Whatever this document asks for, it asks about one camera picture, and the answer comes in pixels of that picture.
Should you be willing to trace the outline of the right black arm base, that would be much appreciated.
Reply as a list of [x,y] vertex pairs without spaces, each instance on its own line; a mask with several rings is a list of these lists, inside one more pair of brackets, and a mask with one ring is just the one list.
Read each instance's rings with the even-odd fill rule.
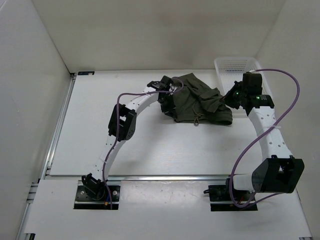
[[[227,178],[225,184],[211,184],[208,186],[208,189],[203,191],[203,194],[209,196],[210,201],[210,211],[211,212],[249,212],[249,211],[258,211],[257,205],[252,205],[255,201],[255,198],[252,199],[251,203],[244,207],[239,208],[234,205],[231,200],[229,192],[229,181]],[[251,192],[243,190],[232,189],[233,197],[237,204],[242,205],[250,199]]]

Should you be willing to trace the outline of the olive green shorts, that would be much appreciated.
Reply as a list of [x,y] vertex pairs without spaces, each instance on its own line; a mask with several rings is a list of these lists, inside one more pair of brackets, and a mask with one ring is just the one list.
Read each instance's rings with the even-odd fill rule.
[[218,88],[211,88],[193,73],[173,77],[173,85],[182,89],[173,94],[176,123],[211,123],[229,126],[233,123],[230,108],[221,102],[223,97]]

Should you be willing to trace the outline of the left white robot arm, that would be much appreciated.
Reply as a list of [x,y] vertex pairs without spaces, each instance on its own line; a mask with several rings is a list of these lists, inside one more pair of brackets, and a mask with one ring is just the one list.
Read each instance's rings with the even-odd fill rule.
[[121,147],[133,137],[139,114],[155,102],[164,104],[183,87],[183,83],[174,86],[173,80],[165,77],[161,81],[151,81],[141,93],[125,92],[117,97],[102,153],[94,169],[81,177],[84,191],[91,199],[100,201],[111,198],[107,184],[109,172]]

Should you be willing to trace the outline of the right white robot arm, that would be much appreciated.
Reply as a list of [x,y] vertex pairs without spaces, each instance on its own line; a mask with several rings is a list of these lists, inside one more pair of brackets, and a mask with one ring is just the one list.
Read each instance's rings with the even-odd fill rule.
[[301,158],[295,158],[278,128],[275,105],[270,95],[262,94],[262,87],[244,86],[235,82],[223,97],[224,103],[238,109],[242,107],[252,122],[257,134],[262,162],[252,172],[236,174],[234,170],[225,186],[224,193],[230,200],[238,199],[243,191],[255,193],[290,194],[305,169]]

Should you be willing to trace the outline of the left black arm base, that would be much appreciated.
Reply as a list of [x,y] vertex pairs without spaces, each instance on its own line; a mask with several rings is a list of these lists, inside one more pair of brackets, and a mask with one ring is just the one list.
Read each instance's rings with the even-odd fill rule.
[[78,184],[73,208],[75,210],[118,210],[121,186],[106,185],[92,177],[92,174],[83,175]]

